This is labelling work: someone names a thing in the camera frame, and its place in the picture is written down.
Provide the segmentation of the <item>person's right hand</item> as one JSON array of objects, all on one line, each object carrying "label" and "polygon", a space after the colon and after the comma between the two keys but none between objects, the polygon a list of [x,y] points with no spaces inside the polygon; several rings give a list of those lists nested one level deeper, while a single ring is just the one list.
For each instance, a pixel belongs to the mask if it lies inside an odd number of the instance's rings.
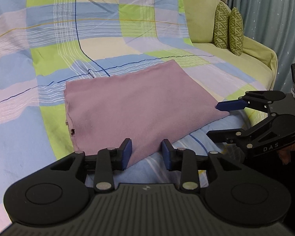
[{"label": "person's right hand", "polygon": [[281,161],[286,165],[291,160],[291,152],[295,151],[295,143],[278,151]]}]

